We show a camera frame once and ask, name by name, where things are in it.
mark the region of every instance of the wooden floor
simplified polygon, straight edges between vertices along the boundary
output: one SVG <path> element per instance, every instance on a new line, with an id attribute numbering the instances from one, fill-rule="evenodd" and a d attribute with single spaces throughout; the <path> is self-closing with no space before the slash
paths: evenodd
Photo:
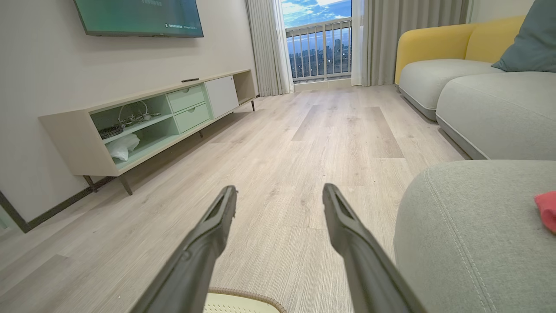
<path id="1" fill-rule="evenodd" d="M 321 191 L 332 182 L 391 258 L 397 207 L 427 166 L 464 159 L 395 86 L 259 98 L 28 234 L 0 236 L 0 311 L 125 312 L 219 190 L 239 190 L 211 285 L 288 312 L 352 312 Z"/>

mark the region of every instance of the sofa cushion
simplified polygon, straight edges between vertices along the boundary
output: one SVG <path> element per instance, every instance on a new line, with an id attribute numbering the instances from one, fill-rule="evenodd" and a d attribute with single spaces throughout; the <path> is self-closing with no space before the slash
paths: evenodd
<path id="1" fill-rule="evenodd" d="M 466 76 L 446 84 L 436 117 L 472 157 L 556 160 L 555 99 L 554 73 Z"/>
<path id="2" fill-rule="evenodd" d="M 400 92 L 427 118 L 436 120 L 436 103 L 440 92 L 450 80 L 467 75 L 501 73 L 490 63 L 440 59 L 413 62 L 404 67 L 400 76 Z"/>
<path id="3" fill-rule="evenodd" d="M 556 73 L 556 1 L 536 0 L 515 43 L 493 64 L 506 72 L 544 71 Z"/>
<path id="4" fill-rule="evenodd" d="M 478 24 L 469 37 L 465 59 L 489 63 L 500 60 L 514 43 L 524 19 L 525 15 Z"/>
<path id="5" fill-rule="evenodd" d="M 394 251 L 429 312 L 552 312 L 556 237 L 534 197 L 556 162 L 471 160 L 425 170 L 400 203 Z"/>

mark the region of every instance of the red cloth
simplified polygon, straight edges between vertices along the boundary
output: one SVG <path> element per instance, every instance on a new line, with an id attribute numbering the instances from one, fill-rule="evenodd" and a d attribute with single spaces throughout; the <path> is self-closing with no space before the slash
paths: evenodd
<path id="1" fill-rule="evenodd" d="M 556 191 L 536 195 L 535 202 L 543 224 L 556 234 Z"/>

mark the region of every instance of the tv screen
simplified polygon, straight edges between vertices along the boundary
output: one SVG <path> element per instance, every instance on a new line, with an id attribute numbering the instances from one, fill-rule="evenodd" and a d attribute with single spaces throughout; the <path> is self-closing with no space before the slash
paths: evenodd
<path id="1" fill-rule="evenodd" d="M 203 37 L 195 0 L 75 0 L 87 35 Z"/>

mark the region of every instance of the white wall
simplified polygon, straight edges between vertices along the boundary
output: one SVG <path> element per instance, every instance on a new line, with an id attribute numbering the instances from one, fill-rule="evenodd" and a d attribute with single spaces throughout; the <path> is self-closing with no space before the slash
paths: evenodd
<path id="1" fill-rule="evenodd" d="M 197 0 L 205 38 L 86 36 L 73 0 L 0 10 L 0 190 L 27 221 L 87 187 L 37 117 L 252 69 L 245 0 Z"/>
<path id="2" fill-rule="evenodd" d="M 534 0 L 474 0 L 471 23 L 526 15 Z"/>

